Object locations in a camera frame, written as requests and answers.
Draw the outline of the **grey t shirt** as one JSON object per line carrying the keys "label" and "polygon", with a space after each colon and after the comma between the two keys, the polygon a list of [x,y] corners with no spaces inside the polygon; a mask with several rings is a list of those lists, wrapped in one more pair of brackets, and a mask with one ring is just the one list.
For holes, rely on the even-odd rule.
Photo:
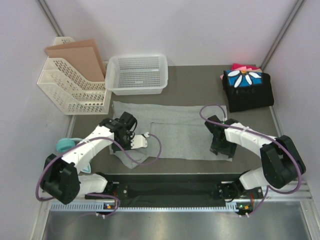
{"label": "grey t shirt", "polygon": [[134,104],[114,101],[113,116],[118,118],[128,112],[137,119],[135,133],[146,132],[156,135],[148,139],[146,148],[128,151],[130,160],[122,152],[114,155],[129,169],[149,157],[159,155],[162,159],[185,159],[205,161],[232,161],[223,154],[210,151],[213,135],[205,126],[204,118],[213,115],[224,117],[226,107],[208,106],[165,106],[157,104]]}

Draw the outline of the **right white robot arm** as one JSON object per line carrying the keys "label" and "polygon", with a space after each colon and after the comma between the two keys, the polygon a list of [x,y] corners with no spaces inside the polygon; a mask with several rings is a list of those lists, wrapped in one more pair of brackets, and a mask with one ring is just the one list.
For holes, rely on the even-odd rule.
{"label": "right white robot arm", "polygon": [[270,186],[279,190],[291,181],[301,179],[306,172],[295,144],[286,135],[264,135],[232,118],[221,121],[216,115],[204,124],[213,136],[210,151],[215,155],[233,158],[237,146],[241,146],[261,160],[260,168],[242,173],[231,183],[234,194],[239,198],[245,198],[255,188]]}

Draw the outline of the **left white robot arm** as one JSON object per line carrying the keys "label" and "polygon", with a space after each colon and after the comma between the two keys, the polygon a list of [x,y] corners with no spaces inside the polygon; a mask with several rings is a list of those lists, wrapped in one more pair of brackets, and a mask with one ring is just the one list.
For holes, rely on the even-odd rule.
{"label": "left white robot arm", "polygon": [[100,174],[80,175],[80,172],[110,145],[116,145],[118,150],[130,150],[137,125],[137,119],[128,112],[123,112],[119,118],[102,120],[78,144],[59,155],[47,157],[36,190],[45,191],[65,205],[78,196],[91,193],[109,198],[114,187],[107,179]]}

